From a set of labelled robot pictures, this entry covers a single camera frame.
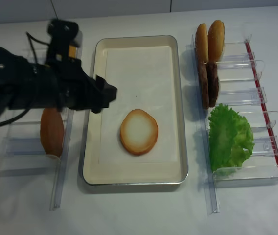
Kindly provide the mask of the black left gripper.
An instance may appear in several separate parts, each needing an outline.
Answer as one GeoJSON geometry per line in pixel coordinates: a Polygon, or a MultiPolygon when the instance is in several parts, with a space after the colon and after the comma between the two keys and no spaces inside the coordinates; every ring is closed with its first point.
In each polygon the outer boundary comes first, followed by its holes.
{"type": "Polygon", "coordinates": [[[95,81],[87,76],[81,67],[80,59],[57,61],[54,71],[62,104],[69,109],[90,109],[98,114],[116,99],[117,88],[98,75],[95,81]]]}

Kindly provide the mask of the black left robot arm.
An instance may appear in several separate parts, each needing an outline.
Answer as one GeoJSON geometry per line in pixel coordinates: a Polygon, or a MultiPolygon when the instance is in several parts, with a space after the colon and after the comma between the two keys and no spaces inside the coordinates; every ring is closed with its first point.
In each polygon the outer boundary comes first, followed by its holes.
{"type": "Polygon", "coordinates": [[[9,110],[56,108],[99,113],[116,99],[117,88],[104,78],[90,78],[81,60],[49,58],[30,63],[0,47],[0,116],[9,110]]]}

